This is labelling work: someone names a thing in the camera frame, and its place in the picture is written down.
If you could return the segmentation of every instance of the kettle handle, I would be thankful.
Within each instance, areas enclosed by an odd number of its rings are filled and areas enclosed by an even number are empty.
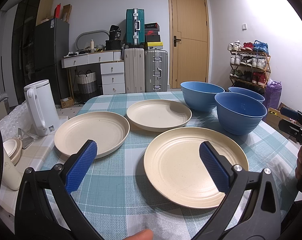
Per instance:
[[[47,135],[49,133],[49,129],[46,126],[46,122],[40,107],[37,88],[36,87],[29,88],[27,91],[27,97],[30,106],[30,111],[33,116],[33,120],[35,122],[37,129],[43,130],[43,133]]]

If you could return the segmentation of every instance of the purple bag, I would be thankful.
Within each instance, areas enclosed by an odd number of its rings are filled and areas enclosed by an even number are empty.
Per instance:
[[[276,82],[269,79],[265,88],[265,94],[264,94],[265,101],[263,102],[263,105],[266,107],[267,110],[269,107],[277,109],[278,104],[280,102],[281,93],[282,93],[281,82]]]

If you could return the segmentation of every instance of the silver suitcase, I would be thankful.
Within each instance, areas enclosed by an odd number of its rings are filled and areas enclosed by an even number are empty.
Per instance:
[[[145,51],[146,92],[167,91],[168,56],[166,50]]]
[[[144,84],[144,49],[124,50],[125,92],[143,93]]]

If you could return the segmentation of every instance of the metal screw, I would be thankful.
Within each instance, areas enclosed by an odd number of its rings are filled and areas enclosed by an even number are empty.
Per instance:
[[[54,169],[56,170],[56,171],[59,171],[59,170],[61,170],[62,169],[62,164],[56,164],[55,166],[54,166]]]
[[[270,170],[269,168],[264,169],[264,172],[265,172],[266,174],[271,174],[271,170]]]
[[[29,167],[29,168],[26,168],[26,170],[25,170],[24,172],[28,174],[28,173],[30,173],[31,171],[32,171],[32,168]]]
[[[236,164],[233,167],[234,167],[234,170],[236,170],[236,171],[241,171],[242,170],[242,166],[241,165]]]

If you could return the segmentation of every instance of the blue plaid tablecloth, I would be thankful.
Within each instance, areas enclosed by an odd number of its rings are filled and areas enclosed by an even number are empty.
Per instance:
[[[90,99],[78,112],[111,111],[123,116],[132,104],[147,99],[168,99],[185,104],[182,92],[158,92],[104,95]],[[191,239],[207,222],[215,209],[190,209],[176,205],[161,196],[147,179],[143,155],[148,144],[160,133],[131,125],[124,144],[103,158],[95,160],[79,189],[71,195],[94,228],[106,239],[123,239],[149,228],[154,240]],[[221,132],[244,150],[250,171],[272,170],[280,200],[282,219],[296,195],[295,167],[297,148],[263,121],[245,136],[226,132],[219,124],[216,109],[210,113],[192,111],[187,126],[205,127]],[[42,170],[64,163],[66,157],[55,147]],[[51,191],[48,199],[55,210]],[[237,224],[249,192],[245,192],[228,228]]]

